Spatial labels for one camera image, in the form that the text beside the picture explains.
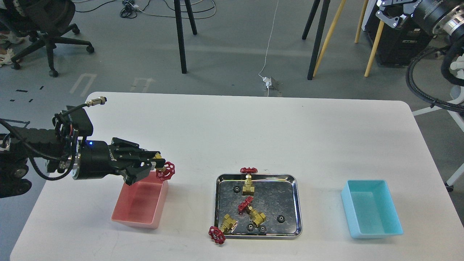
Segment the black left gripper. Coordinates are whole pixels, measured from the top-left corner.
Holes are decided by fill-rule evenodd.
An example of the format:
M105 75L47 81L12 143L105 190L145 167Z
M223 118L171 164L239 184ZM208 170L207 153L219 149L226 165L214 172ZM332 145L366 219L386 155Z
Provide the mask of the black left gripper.
M74 180L101 179L106 175L120 175L131 186L143 180L150 171L164 172L165 161L159 151L147 151L139 144L113 137L111 144L88 141L80 147L79 167Z

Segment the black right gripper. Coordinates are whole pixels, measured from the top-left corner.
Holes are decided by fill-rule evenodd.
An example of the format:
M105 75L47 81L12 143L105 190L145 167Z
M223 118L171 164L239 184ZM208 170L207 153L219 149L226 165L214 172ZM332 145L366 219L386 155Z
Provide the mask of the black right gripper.
M463 36L462 0L392 0L391 5L401 5L404 15L429 35ZM390 16L382 10L377 11L376 16L390 28L399 25L398 16Z

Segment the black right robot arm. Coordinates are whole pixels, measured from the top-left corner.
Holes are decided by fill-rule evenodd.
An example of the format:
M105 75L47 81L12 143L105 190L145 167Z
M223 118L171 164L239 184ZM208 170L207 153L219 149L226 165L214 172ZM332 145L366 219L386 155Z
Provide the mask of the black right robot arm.
M407 87L417 97L427 102L431 108L439 107L448 111L463 113L462 105L437 99L419 89L413 79L413 70L427 55L439 52L443 55L440 71L444 79L453 85L463 86L463 79L450 72L454 59L463 55L463 1L462 0L378 0L376 16L391 28L401 28L406 20L413 20L428 35L445 33L448 43L445 47L428 47L407 67Z

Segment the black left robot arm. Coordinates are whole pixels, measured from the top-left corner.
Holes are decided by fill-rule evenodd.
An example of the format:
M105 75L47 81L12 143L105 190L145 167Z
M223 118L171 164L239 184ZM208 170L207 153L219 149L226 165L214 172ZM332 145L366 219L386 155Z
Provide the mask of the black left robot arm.
M162 158L159 151L144 150L139 144L114 137L110 144L88 140L94 128L86 107L103 105L106 97L89 100L78 106L67 106L55 114L53 129L1 125L8 133L1 134L1 198L23 195L32 183L25 178L28 163L48 181L72 174L73 179L102 179L119 175L131 186L154 171L165 181L175 173L173 163Z

